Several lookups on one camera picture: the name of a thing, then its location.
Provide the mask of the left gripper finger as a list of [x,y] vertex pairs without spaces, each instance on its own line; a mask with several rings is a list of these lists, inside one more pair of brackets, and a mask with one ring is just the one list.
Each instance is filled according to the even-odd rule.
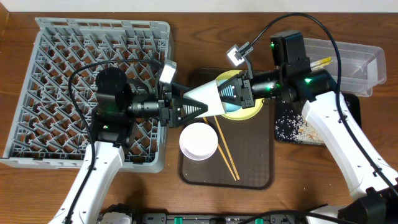
[[189,92],[191,90],[190,87],[185,86],[181,83],[174,83],[174,97],[176,98],[182,98],[186,92]]
[[188,99],[175,99],[175,126],[179,127],[208,111],[205,103]]

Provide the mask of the yellow plastic wrapper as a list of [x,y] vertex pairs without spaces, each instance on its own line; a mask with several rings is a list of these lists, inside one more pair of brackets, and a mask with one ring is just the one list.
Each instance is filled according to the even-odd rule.
[[332,63],[332,58],[327,57],[310,63],[312,70],[318,70]]

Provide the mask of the light blue bowl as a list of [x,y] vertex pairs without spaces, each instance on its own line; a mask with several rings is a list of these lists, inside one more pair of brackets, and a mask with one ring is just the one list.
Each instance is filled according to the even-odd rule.
[[[232,99],[235,95],[234,91],[236,90],[236,87],[234,85],[229,85],[228,89],[226,90],[225,95],[229,98]],[[239,105],[235,105],[232,103],[225,103],[225,108],[226,108],[226,112],[227,113],[233,113],[239,109],[241,109],[241,107]]]

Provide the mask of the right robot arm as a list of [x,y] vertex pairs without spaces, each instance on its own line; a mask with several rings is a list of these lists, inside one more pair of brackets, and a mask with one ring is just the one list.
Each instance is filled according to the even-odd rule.
[[375,150],[350,113],[335,80],[313,70],[297,30],[271,36],[275,70],[243,71],[218,87],[221,101],[251,108],[257,99],[291,103],[320,135],[343,173],[353,201],[295,211],[307,223],[396,223],[397,172]]

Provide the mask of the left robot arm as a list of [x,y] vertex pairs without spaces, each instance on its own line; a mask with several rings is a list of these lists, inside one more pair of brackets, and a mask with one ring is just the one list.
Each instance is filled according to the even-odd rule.
[[109,187],[133,145],[138,118],[158,118],[161,126],[179,127],[208,111],[205,103],[177,96],[186,89],[162,82],[151,94],[140,81],[110,67],[96,77],[98,105],[91,114],[89,145],[83,164],[51,223],[96,223]]

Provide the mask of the black food waste tray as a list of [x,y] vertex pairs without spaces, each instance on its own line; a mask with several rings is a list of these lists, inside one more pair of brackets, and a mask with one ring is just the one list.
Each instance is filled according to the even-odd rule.
[[[359,98],[354,94],[344,93],[349,112],[361,127]],[[277,102],[275,109],[275,139],[280,142],[295,144],[324,145],[324,141],[302,115],[296,113],[289,103]]]

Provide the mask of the clear plastic waste bin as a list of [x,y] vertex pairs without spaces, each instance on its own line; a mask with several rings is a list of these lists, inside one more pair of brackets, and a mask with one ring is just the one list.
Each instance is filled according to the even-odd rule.
[[[332,63],[325,66],[330,75],[337,79],[337,59],[329,40],[305,38],[305,50],[312,62],[331,57]],[[356,96],[369,97],[373,87],[382,85],[387,80],[386,58],[380,47],[336,43],[341,57],[341,91]]]

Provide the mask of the yellow round plate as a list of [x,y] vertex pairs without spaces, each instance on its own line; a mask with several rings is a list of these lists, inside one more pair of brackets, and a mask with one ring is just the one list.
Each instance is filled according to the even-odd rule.
[[[221,73],[220,75],[218,75],[216,77],[216,80],[219,82],[220,80],[227,80],[229,78],[231,78],[232,76],[238,74],[240,72],[240,70],[228,70],[226,72]],[[263,106],[263,98],[262,99],[257,99],[255,101],[255,106],[252,108],[246,108],[246,109],[239,109],[233,113],[226,113],[226,114],[222,114],[222,117],[226,118],[226,119],[230,119],[230,120],[234,120],[234,121],[243,121],[245,119],[249,119],[252,118],[253,116],[255,116],[256,114],[258,114],[258,112],[260,112],[262,106]]]

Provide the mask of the white round bowl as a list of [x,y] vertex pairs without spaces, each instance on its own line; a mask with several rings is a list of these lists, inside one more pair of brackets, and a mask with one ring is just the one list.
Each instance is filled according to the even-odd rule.
[[192,123],[186,126],[179,137],[182,154],[193,161],[209,159],[218,148],[216,131],[205,123]]

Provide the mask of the upper wooden chopstick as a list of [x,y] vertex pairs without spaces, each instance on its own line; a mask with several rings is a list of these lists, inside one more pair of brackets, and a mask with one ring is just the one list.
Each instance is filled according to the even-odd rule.
[[228,155],[229,160],[230,160],[230,162],[231,162],[231,165],[232,165],[234,174],[235,174],[237,180],[240,180],[239,173],[238,173],[237,168],[236,168],[236,166],[235,166],[233,157],[232,157],[232,155],[231,155],[231,153],[230,153],[230,151],[229,151],[229,147],[228,147],[228,144],[227,144],[226,139],[225,139],[225,137],[224,137],[224,134],[223,134],[223,132],[222,132],[221,126],[220,126],[220,124],[219,124],[218,119],[217,119],[216,116],[214,116],[214,119],[215,119],[215,123],[216,123],[217,128],[218,128],[218,131],[219,131],[219,133],[220,133],[220,135],[221,135],[221,139],[222,139],[222,141],[223,141],[223,144],[224,144],[224,147],[225,147],[225,149],[226,149],[227,155]]

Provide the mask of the wooden chopstick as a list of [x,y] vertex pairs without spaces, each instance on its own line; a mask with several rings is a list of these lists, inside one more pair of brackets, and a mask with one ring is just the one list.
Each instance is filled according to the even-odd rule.
[[222,132],[221,126],[220,126],[220,124],[219,124],[218,119],[217,119],[216,116],[214,116],[214,119],[215,119],[215,123],[216,123],[217,128],[218,128],[218,131],[219,131],[219,133],[220,133],[220,135],[221,135],[221,139],[222,139],[222,141],[223,141],[223,144],[224,144],[224,147],[225,147],[225,149],[226,149],[227,155],[228,155],[229,160],[230,160],[230,162],[231,162],[231,165],[232,165],[234,174],[235,174],[237,180],[240,180],[239,173],[238,173],[237,168],[236,168],[236,166],[235,166],[233,157],[232,157],[232,155],[231,155],[231,153],[230,153],[230,151],[229,151],[229,147],[228,147],[228,144],[227,144],[226,139],[225,139],[225,137],[224,137],[224,134],[223,134],[223,132]]
[[[206,124],[209,125],[209,122],[207,121],[207,119],[206,119],[205,117],[203,117],[203,120],[204,120],[204,122],[205,122]],[[221,154],[221,156],[222,156],[222,158],[223,158],[223,160],[224,160],[224,163],[226,164],[226,166],[227,166],[229,172],[231,173],[232,178],[234,179],[234,181],[237,181],[237,178],[235,177],[234,172],[232,171],[232,168],[230,167],[230,165],[229,165],[229,163],[228,163],[228,161],[227,161],[227,159],[226,159],[226,156],[225,156],[225,154],[224,154],[224,152],[223,152],[223,150],[222,150],[220,144],[218,144],[218,151],[220,152],[220,154]]]

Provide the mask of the lower wooden chopstick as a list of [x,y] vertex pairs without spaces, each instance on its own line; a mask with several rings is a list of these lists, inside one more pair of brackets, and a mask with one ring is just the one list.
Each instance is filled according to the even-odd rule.
[[[206,119],[205,117],[203,117],[203,120],[204,120],[204,122],[205,122],[206,124],[209,125],[209,122],[207,121],[207,119]],[[224,163],[226,164],[226,166],[227,166],[229,172],[231,173],[232,178],[234,179],[234,181],[237,181],[237,178],[235,177],[234,172],[232,171],[232,168],[230,167],[230,165],[229,165],[229,163],[228,163],[228,161],[227,161],[227,159],[226,159],[226,156],[225,156],[225,154],[224,154],[224,152],[223,152],[223,150],[222,150],[220,144],[218,144],[218,151],[220,152],[220,154],[221,154],[221,156],[222,156],[222,158],[223,158],[223,160],[224,160]]]

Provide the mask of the dark brown serving tray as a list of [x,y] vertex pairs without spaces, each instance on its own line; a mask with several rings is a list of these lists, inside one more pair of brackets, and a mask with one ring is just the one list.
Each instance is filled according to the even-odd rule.
[[[274,181],[275,101],[262,102],[260,112],[243,121],[217,116],[240,180],[234,181],[218,150],[204,161],[193,161],[180,153],[177,171],[180,179],[190,185],[251,190],[269,188]],[[218,131],[213,117],[207,121]],[[232,168],[221,137],[219,144]]]

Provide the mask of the grey plastic dish rack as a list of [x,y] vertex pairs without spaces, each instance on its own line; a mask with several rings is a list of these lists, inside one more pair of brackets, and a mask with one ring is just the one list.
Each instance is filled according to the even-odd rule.
[[164,21],[111,19],[38,17],[36,23],[40,30],[1,162],[30,169],[79,168],[88,140],[76,109],[90,119],[100,68],[76,76],[72,91],[69,76],[101,62],[154,86],[157,70],[143,60],[173,59],[171,28]]

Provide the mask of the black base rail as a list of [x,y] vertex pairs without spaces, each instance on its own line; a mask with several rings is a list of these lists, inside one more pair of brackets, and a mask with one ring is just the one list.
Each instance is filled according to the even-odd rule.
[[165,209],[132,208],[114,204],[97,217],[100,224],[238,224],[253,217],[245,213],[170,213]]

